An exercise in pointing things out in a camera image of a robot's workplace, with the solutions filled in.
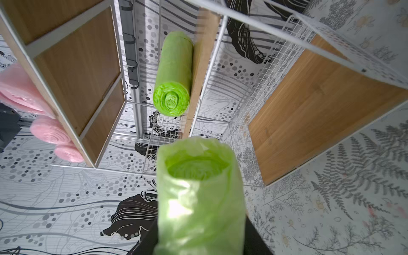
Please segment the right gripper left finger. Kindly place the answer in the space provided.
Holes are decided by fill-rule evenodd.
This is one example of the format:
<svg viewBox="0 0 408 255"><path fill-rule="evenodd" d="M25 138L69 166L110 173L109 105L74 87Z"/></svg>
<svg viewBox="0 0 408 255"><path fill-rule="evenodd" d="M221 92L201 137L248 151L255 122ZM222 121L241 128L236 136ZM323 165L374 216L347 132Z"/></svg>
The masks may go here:
<svg viewBox="0 0 408 255"><path fill-rule="evenodd" d="M158 243L158 225L154 221L145 236L131 250L130 255L152 255Z"/></svg>

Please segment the green trash bag roll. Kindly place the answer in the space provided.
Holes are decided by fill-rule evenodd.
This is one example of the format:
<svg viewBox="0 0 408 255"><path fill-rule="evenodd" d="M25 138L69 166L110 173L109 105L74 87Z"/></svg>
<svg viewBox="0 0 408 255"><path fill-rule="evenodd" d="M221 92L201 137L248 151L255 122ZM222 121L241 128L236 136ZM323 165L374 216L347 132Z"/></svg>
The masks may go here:
<svg viewBox="0 0 408 255"><path fill-rule="evenodd" d="M160 146L156 255L241 255L246 208L232 148L191 137Z"/></svg>
<svg viewBox="0 0 408 255"><path fill-rule="evenodd" d="M181 31L169 33L160 53L154 87L156 109L169 117L180 117L190 104L193 42Z"/></svg>

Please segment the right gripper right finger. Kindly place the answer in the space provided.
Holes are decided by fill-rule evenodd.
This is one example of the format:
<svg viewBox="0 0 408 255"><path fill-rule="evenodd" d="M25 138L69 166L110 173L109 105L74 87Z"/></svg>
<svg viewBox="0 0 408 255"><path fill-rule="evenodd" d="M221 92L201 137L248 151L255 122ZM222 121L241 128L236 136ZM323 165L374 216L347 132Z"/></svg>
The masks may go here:
<svg viewBox="0 0 408 255"><path fill-rule="evenodd" d="M245 221L244 255L274 255L263 241L249 217Z"/></svg>

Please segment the pink trash bag roll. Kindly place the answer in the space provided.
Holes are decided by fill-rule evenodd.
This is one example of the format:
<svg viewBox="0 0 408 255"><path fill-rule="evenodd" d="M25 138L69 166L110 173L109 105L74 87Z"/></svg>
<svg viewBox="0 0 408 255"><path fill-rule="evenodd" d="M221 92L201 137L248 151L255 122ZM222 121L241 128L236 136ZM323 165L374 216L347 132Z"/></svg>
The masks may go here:
<svg viewBox="0 0 408 255"><path fill-rule="evenodd" d="M47 143L60 145L71 142L60 122L47 116L36 118L29 129L36 138Z"/></svg>
<svg viewBox="0 0 408 255"><path fill-rule="evenodd" d="M81 163L85 161L81 153L72 142L56 145L54 153L59 158L68 162Z"/></svg>
<svg viewBox="0 0 408 255"><path fill-rule="evenodd" d="M18 62L1 72L1 100L19 111L55 119L53 110Z"/></svg>

